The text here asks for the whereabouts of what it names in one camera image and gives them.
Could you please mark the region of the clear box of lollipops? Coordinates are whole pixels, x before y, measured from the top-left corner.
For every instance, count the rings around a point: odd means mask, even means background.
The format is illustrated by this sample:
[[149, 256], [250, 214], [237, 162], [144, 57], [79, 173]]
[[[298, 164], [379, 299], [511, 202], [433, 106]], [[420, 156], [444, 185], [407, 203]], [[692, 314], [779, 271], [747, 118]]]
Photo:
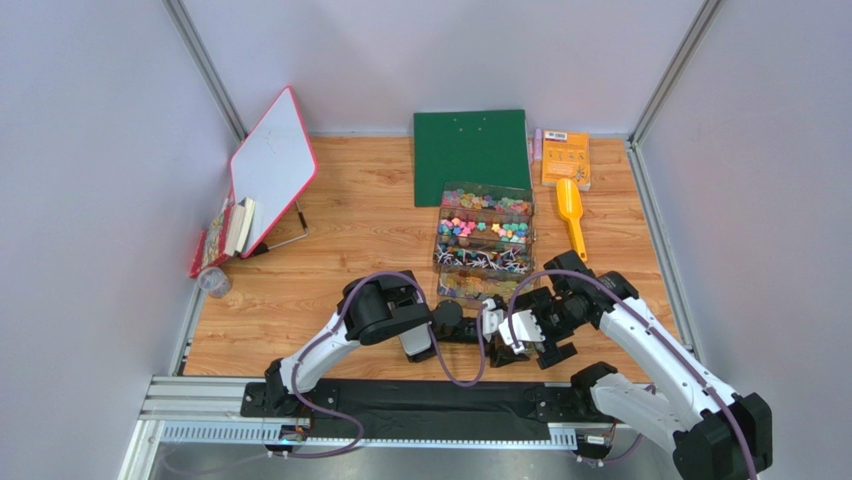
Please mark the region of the clear box of lollipops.
[[527, 274], [535, 268], [532, 247], [525, 243], [437, 235], [432, 260], [437, 265]]

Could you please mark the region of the yellow plastic scoop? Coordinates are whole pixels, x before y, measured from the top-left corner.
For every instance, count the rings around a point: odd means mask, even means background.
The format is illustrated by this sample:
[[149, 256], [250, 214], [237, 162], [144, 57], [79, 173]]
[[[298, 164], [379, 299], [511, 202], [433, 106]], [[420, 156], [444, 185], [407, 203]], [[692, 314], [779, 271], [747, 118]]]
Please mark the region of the yellow plastic scoop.
[[556, 183], [557, 206], [560, 218], [567, 224], [572, 246], [583, 261], [588, 260], [588, 254], [583, 236], [581, 220], [584, 209], [577, 184], [562, 178]]

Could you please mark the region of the clear box of gummy candies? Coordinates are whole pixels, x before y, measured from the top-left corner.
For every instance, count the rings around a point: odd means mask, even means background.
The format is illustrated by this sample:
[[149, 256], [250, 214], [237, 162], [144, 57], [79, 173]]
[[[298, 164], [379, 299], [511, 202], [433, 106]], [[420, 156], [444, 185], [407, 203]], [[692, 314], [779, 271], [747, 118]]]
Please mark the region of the clear box of gummy candies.
[[535, 212], [532, 190], [472, 182], [445, 182], [440, 206], [528, 216]]

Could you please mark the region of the clear round jar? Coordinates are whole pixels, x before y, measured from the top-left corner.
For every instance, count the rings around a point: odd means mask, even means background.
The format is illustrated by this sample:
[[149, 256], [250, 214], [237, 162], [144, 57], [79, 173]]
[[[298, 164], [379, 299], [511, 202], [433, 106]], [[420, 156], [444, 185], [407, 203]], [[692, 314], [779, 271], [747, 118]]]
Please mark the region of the clear round jar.
[[529, 342], [518, 340], [511, 345], [513, 354], [521, 359], [529, 360], [538, 354], [540, 347], [539, 342]]

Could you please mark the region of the clear box of star candies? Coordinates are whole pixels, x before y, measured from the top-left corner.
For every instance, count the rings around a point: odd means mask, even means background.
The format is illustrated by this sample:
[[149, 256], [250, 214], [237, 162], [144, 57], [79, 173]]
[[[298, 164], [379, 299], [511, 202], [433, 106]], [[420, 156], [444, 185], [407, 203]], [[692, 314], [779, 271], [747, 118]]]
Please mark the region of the clear box of star candies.
[[443, 207], [436, 232], [440, 237], [458, 237], [496, 243], [532, 244], [535, 240], [530, 215], [496, 210]]

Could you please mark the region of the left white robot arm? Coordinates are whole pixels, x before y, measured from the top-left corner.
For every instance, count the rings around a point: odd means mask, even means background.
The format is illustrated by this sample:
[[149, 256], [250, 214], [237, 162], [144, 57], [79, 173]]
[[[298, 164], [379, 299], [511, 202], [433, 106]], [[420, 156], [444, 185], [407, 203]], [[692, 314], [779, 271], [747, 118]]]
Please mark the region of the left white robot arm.
[[[477, 317], [463, 315], [461, 306], [444, 301], [431, 308], [423, 288], [410, 270], [380, 271], [349, 283], [326, 325], [296, 353], [274, 360], [264, 372], [266, 398], [278, 408], [304, 402], [319, 380], [360, 347], [398, 338], [408, 360], [436, 358], [447, 378], [471, 387], [482, 378], [489, 348], [506, 337], [508, 307], [499, 296], [485, 300]], [[477, 345], [480, 368], [472, 380], [450, 373], [439, 343], [461, 341]]]

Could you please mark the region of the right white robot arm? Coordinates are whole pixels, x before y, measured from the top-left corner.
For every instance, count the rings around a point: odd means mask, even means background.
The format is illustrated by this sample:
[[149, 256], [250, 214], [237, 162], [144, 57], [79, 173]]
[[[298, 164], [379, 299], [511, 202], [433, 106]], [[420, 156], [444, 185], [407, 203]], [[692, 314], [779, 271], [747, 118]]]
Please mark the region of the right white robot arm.
[[545, 339], [590, 324], [617, 343], [656, 387], [636, 386], [605, 362], [571, 379], [597, 413], [625, 422], [672, 458], [683, 479], [756, 479], [774, 461], [773, 414], [758, 393], [740, 394], [702, 365], [620, 273], [595, 275], [575, 251], [547, 262], [550, 287], [516, 295]]

